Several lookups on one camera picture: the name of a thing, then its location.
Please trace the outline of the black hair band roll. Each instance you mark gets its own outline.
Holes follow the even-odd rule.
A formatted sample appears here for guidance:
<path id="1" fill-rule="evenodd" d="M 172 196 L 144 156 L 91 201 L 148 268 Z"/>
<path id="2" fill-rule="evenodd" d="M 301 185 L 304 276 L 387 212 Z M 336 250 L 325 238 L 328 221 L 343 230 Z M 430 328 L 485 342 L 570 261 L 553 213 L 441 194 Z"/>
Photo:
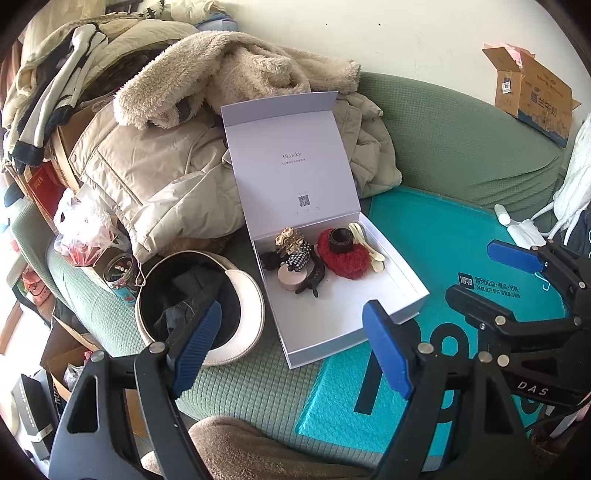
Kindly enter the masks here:
<path id="1" fill-rule="evenodd" d="M 353 250 L 353 233 L 349 228 L 335 228 L 329 232 L 329 251 L 342 255 Z"/>

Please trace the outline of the red box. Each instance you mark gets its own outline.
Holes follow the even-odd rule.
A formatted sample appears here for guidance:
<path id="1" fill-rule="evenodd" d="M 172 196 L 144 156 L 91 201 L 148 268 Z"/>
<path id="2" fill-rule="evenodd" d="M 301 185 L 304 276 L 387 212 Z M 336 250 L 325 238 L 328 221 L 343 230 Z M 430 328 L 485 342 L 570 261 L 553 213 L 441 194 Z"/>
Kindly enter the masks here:
<path id="1" fill-rule="evenodd" d="M 35 203 L 52 221 L 65 191 L 65 186 L 58 179 L 53 165 L 43 162 L 39 167 L 27 167 L 24 178 Z"/>

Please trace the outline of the beige puffer jacket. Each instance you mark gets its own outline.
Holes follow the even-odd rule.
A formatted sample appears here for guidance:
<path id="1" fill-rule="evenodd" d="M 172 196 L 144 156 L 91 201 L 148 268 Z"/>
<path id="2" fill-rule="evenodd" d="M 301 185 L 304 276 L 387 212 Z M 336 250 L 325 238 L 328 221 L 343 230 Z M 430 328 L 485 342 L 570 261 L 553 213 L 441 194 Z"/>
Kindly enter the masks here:
<path id="1" fill-rule="evenodd" d="M 332 108 L 360 198 L 401 184 L 383 110 L 359 93 Z M 90 120 L 68 158 L 127 230 L 144 264 L 182 240 L 221 250 L 222 238 L 245 224 L 221 118 L 209 108 L 172 129 L 122 126 L 107 103 Z"/>

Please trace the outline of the white open gift box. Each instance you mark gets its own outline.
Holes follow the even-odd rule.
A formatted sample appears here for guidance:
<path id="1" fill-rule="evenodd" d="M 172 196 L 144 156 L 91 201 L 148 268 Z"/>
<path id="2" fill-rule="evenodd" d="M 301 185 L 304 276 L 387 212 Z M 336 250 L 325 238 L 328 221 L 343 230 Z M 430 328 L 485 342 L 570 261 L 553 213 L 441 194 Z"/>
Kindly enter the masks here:
<path id="1" fill-rule="evenodd" d="M 404 257 L 363 215 L 332 107 L 334 91 L 276 96 L 225 105 L 221 116 L 231 166 L 256 255 L 273 249 L 285 227 L 310 243 L 328 228 L 356 222 L 386 258 L 382 272 L 360 280 L 325 273 L 318 293 L 263 285 L 287 366 L 297 369 L 366 341 L 362 310 L 381 302 L 394 323 L 417 316 L 429 295 Z"/>

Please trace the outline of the pink round compact case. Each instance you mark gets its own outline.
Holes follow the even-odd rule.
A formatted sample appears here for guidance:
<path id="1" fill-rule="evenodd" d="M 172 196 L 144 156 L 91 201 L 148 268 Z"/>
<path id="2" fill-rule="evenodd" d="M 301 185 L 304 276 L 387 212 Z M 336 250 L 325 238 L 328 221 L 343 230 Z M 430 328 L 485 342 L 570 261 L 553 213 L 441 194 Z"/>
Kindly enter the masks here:
<path id="1" fill-rule="evenodd" d="M 301 271 L 290 271 L 287 268 L 287 264 L 280 266 L 280 269 L 276 272 L 277 281 L 280 283 L 280 287 L 290 292 L 296 292 L 298 289 L 303 289 L 305 281 L 307 281 L 308 275 L 312 272 L 312 263 L 308 264 Z"/>

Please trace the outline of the brown cardboard box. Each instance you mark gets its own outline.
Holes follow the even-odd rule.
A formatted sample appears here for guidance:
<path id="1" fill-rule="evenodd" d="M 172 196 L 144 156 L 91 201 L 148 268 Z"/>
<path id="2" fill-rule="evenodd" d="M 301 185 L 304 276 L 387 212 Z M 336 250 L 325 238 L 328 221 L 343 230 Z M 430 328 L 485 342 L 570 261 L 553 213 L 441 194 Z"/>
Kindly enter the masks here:
<path id="1" fill-rule="evenodd" d="M 565 148 L 581 105 L 571 87 L 527 49 L 502 44 L 482 51 L 497 71 L 495 106 Z"/>

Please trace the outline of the red fluffy scrunchie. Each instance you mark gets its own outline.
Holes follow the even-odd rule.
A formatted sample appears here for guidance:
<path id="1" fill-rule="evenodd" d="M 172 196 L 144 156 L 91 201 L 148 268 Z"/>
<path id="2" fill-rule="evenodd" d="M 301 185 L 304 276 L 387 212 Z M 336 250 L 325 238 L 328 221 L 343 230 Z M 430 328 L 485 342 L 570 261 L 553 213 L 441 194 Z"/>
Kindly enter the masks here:
<path id="1" fill-rule="evenodd" d="M 353 250 L 342 255 L 335 255 L 329 251 L 329 232 L 325 229 L 318 236 L 317 250 L 325 265 L 338 275 L 349 280 L 358 280 L 370 268 L 370 256 L 365 248 L 353 242 Z"/>

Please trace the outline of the cream plastic hair clip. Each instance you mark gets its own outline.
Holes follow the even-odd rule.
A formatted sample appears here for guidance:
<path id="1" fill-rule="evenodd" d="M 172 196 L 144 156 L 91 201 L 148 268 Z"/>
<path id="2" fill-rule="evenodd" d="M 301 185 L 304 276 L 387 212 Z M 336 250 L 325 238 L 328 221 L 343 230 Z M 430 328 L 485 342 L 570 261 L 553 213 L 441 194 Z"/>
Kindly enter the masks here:
<path id="1" fill-rule="evenodd" d="M 385 269 L 386 257 L 374 247 L 370 246 L 370 244 L 367 242 L 363 227 L 359 223 L 352 222 L 349 223 L 348 228 L 353 234 L 353 241 L 367 250 L 370 256 L 370 265 L 372 266 L 373 270 L 376 273 L 383 272 Z"/>

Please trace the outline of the brown blanket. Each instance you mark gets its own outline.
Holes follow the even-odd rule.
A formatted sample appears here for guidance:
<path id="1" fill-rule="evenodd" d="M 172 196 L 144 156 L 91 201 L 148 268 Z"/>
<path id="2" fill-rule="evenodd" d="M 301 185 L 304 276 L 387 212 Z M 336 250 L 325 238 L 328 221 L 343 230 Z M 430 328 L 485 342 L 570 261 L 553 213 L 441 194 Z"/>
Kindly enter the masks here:
<path id="1" fill-rule="evenodd" d="M 212 416 L 188 429 L 214 479 L 369 479 L 370 470 L 287 448 L 241 419 Z"/>

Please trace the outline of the black white striped garment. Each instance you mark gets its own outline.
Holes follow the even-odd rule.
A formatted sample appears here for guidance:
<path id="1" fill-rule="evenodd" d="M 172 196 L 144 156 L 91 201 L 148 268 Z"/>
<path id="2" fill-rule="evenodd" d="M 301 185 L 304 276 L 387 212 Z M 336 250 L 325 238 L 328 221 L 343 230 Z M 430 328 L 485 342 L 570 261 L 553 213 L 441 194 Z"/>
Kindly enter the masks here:
<path id="1" fill-rule="evenodd" d="M 55 32 L 22 67 L 3 111 L 5 152 L 17 173 L 38 167 L 57 126 L 70 118 L 92 62 L 108 45 L 95 23 Z"/>

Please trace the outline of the black claw hair clip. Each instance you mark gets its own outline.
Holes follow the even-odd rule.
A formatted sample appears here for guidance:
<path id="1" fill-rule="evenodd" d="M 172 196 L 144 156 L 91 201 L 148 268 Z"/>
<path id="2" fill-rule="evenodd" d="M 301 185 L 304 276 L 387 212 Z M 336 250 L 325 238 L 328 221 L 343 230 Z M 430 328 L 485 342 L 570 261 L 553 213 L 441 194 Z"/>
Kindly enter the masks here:
<path id="1" fill-rule="evenodd" d="M 263 269 L 270 272 L 277 272 L 281 265 L 287 264 L 287 256 L 280 257 L 276 252 L 263 253 L 260 255 L 259 259 L 263 264 Z M 311 250 L 311 260 L 308 262 L 312 263 L 312 272 L 308 275 L 304 288 L 298 289 L 293 293 L 298 295 L 304 293 L 305 290 L 310 290 L 312 295 L 314 295 L 315 298 L 318 298 L 318 296 L 320 296 L 320 294 L 318 294 L 318 286 L 320 286 L 325 279 L 325 263 L 320 256 L 315 253 L 314 249 Z"/>

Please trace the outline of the cream fleece jacket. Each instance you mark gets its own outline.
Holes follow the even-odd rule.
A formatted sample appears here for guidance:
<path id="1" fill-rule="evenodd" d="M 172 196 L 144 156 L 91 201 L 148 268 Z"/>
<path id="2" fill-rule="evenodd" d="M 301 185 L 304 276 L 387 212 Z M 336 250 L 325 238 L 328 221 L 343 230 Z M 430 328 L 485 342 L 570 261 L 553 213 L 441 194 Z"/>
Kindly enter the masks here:
<path id="1" fill-rule="evenodd" d="M 117 92 L 114 117 L 123 126 L 170 129 L 208 105 L 317 91 L 356 92 L 361 65 L 281 47 L 240 32 L 190 35 L 159 54 Z"/>

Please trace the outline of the black white gingham scrunchie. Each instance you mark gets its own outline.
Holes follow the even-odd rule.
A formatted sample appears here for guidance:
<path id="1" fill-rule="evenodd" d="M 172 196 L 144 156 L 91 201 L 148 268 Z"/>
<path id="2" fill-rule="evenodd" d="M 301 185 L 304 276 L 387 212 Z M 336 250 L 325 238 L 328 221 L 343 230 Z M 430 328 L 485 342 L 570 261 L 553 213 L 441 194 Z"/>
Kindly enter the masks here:
<path id="1" fill-rule="evenodd" d="M 287 256 L 287 270 L 300 272 L 311 260 L 311 244 L 308 242 L 301 243 L 293 253 Z"/>

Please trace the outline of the plastic bag with red items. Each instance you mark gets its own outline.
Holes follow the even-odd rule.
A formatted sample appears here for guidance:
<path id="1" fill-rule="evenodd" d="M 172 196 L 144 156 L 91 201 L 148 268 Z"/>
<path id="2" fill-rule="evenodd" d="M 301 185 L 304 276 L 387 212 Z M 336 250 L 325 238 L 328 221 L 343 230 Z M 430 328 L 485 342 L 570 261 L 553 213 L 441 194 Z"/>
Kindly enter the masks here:
<path id="1" fill-rule="evenodd" d="M 108 248 L 130 250 L 118 219 L 95 190 L 66 188 L 53 217 L 57 229 L 54 250 L 75 267 L 94 266 Z"/>

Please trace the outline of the flower decorated claw clip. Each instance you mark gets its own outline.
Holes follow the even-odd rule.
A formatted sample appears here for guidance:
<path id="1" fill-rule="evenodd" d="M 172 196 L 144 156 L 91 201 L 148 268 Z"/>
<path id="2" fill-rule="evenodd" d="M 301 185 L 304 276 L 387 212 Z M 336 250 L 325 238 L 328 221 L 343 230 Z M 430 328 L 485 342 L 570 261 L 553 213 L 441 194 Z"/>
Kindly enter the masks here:
<path id="1" fill-rule="evenodd" d="M 290 256 L 304 244 L 304 234 L 294 227 L 285 227 L 274 239 L 276 253 L 280 257 Z"/>

